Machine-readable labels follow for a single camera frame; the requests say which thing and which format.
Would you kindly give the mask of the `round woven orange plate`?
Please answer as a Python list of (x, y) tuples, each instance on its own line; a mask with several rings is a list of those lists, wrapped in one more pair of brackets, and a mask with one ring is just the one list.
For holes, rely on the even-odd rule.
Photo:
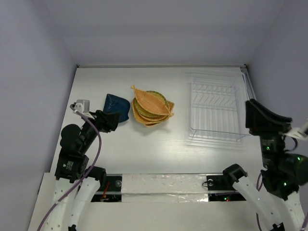
[(159, 115), (159, 116), (156, 116), (156, 117), (148, 117), (148, 116), (143, 116), (139, 113), (136, 114), (138, 117), (142, 118), (142, 119), (145, 119), (145, 120), (148, 120), (148, 121), (161, 121), (161, 120), (164, 120), (164, 119), (168, 119), (169, 116), (167, 115)]

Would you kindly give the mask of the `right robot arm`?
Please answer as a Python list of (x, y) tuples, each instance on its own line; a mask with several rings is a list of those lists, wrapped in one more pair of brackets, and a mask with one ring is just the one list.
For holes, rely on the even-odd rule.
[(308, 216), (300, 204), (299, 188), (308, 182), (308, 158), (294, 154), (285, 148), (285, 139), (290, 137), (295, 144), (308, 139), (308, 125), (291, 126), (292, 119), (278, 115), (255, 99), (245, 103), (245, 126), (249, 133), (260, 138), (262, 154), (262, 182), (273, 199), (271, 207), (260, 191), (255, 188), (238, 164), (223, 170), (221, 177), (225, 188), (234, 188), (262, 218), (269, 231), (304, 231)]

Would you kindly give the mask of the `dark blue leaf plate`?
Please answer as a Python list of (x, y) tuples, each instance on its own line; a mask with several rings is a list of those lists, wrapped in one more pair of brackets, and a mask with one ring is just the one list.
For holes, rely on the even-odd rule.
[(124, 98), (107, 94), (103, 107), (105, 113), (121, 113), (119, 123), (126, 122), (129, 120), (128, 113), (130, 111), (130, 102)]

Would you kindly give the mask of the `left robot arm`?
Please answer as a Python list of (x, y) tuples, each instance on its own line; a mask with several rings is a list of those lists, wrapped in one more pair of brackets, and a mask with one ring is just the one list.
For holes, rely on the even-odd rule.
[(95, 165), (102, 148), (100, 133), (115, 131), (121, 113), (73, 112), (85, 123), (69, 124), (61, 131), (53, 204), (39, 231), (76, 231), (94, 194), (107, 185), (106, 170)]

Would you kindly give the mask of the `triangular woven orange plate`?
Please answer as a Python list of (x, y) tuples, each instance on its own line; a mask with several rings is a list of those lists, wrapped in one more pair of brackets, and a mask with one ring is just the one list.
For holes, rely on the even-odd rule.
[[(171, 101), (168, 101), (167, 103), (168, 103), (170, 112), (172, 112), (172, 110), (174, 108), (174, 103), (171, 102)], [(169, 118), (170, 118), (169, 115), (161, 115), (161, 116), (159, 115), (159, 116), (153, 117), (153, 118), (147, 117), (146, 120), (148, 120), (149, 122), (146, 122), (144, 125), (146, 127), (154, 126), (154, 125), (157, 125), (159, 123), (166, 122)]]

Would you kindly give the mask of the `white front mounting board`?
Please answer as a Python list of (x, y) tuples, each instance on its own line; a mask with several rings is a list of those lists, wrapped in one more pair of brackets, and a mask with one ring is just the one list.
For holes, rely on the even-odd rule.
[(269, 201), (247, 176), (231, 183), (242, 202), (210, 202), (205, 174), (125, 174), (121, 202), (93, 202), (100, 177), (75, 183), (46, 173), (30, 221), (31, 231), (250, 231), (253, 214), (264, 229), (302, 231), (307, 219), (299, 194)]

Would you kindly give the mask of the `rounded square woven plate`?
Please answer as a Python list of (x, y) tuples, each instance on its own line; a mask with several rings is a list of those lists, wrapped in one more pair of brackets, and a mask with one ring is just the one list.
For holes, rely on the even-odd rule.
[(135, 98), (132, 100), (132, 106), (136, 120), (146, 126), (162, 123), (169, 119), (167, 115), (157, 115), (146, 111), (139, 105)]

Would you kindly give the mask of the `leaf shaped woven plate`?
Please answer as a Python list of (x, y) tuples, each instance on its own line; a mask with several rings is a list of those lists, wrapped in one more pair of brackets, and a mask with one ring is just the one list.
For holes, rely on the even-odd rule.
[(169, 107), (165, 102), (162, 102), (158, 97), (153, 94), (146, 92), (144, 90), (136, 88), (134, 85), (130, 87), (134, 90), (135, 98), (138, 104), (147, 112), (161, 115), (161, 116), (170, 116), (174, 114), (170, 111)]

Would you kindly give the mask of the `round green rimmed woven plate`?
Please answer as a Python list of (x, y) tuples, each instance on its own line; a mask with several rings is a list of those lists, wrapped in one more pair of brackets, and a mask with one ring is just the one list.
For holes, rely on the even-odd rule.
[[(157, 97), (161, 102), (165, 103), (165, 105), (168, 107), (168, 103), (167, 103), (167, 100), (166, 98), (159, 92), (157, 91), (153, 91), (153, 90), (148, 90), (147, 91), (148, 93), (154, 95), (155, 97)], [(146, 111), (145, 109), (143, 109), (139, 103), (137, 102), (137, 100), (134, 101), (134, 106), (137, 110), (137, 112), (141, 115), (144, 115), (144, 116), (148, 116), (148, 117), (156, 117), (156, 116), (159, 116), (157, 114), (153, 114), (153, 113), (150, 113), (148, 111)]]

